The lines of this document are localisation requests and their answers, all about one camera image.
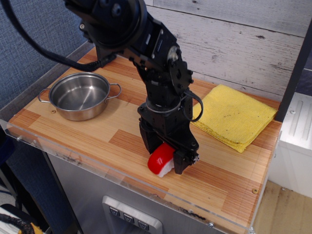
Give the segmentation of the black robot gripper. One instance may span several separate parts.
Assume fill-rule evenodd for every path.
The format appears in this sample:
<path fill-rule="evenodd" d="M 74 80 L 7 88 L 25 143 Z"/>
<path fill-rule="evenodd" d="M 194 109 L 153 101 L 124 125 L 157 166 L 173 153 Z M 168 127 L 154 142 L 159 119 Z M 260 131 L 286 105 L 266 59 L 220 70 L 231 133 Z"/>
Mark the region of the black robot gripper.
<path fill-rule="evenodd" d="M 149 154 L 164 142 L 169 144 L 175 149 L 174 169 L 178 175 L 199 160 L 199 144 L 190 130 L 190 122 L 181 109 L 170 113 L 157 113 L 144 103 L 137 111 L 140 115 L 141 137 Z"/>

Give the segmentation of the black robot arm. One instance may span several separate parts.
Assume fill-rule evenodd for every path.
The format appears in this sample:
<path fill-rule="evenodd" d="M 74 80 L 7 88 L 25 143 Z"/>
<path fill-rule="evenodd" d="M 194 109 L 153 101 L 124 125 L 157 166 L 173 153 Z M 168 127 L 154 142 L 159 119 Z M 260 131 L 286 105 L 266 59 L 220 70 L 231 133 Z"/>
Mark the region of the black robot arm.
<path fill-rule="evenodd" d="M 149 153 L 167 143 L 173 149 L 177 174 L 198 161 L 198 142 L 189 88 L 192 71 L 183 61 L 175 36 L 147 11 L 142 0 L 67 0 L 68 10 L 81 18 L 81 31 L 95 44 L 100 61 L 118 54 L 136 67 L 146 87 L 139 106 L 140 133 Z"/>

